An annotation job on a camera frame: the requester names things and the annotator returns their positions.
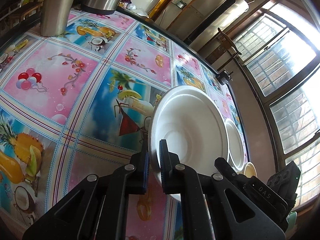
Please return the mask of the cream ribbed plastic bowl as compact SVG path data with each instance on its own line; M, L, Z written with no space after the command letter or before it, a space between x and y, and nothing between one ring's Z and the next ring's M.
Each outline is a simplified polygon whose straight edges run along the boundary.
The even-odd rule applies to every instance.
M246 163L246 165L244 166L243 174L248 178L251 178L252 176L257 177L257 171L252 162Z

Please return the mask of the white foam bowl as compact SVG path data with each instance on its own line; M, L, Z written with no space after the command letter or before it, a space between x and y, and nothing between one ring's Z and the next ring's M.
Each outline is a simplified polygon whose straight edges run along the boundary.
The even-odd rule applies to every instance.
M244 167L245 153L240 133L231 119L225 120L225 128L228 137L228 163L238 172Z
M152 171L159 183L162 139L181 163L202 175L216 173L215 159L226 159L228 155L228 135L219 109L205 92L192 86L177 86L167 91L153 111L148 147Z

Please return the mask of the colourful fruit print tablecloth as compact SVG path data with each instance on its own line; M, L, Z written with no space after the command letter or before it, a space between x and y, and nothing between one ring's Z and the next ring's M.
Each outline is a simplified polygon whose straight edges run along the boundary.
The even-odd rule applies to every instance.
M127 164L173 87L205 92L245 140L230 85L154 24L71 10L64 33L43 37L39 21L1 36L2 239L21 239L85 176Z

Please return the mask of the black table clamp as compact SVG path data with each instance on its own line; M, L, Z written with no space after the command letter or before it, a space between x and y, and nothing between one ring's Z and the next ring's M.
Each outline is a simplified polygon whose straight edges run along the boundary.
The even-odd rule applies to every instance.
M216 79L223 86L229 83L229 81L232 81L232 77L231 77L232 74L233 72L229 73L227 72L227 70L224 69L216 76Z

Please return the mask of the wooden chair by window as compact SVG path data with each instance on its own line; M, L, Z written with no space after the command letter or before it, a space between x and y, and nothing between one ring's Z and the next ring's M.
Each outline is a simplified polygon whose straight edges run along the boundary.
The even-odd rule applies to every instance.
M218 30L218 35L216 39L220 42L220 45L215 48L207 57L206 61L210 64L213 64L216 62L225 52L229 51L229 49L233 49L235 51L234 54L231 55L231 57L223 63L216 71L220 72L229 64L236 56L242 55L242 53L237 49L235 43L231 40L231 38L225 34L220 28Z

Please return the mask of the white standing air conditioner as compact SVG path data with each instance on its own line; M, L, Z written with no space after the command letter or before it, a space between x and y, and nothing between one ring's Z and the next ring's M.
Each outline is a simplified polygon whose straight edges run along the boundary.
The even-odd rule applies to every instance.
M195 30L184 40L194 51L199 51L216 34L224 30L249 9L245 0L224 0Z

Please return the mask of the slim steel thermos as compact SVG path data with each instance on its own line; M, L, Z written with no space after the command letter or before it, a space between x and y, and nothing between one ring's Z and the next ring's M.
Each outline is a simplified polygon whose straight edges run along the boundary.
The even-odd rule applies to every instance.
M40 22L42 36L58 36L65 31L72 3L73 0L44 0Z

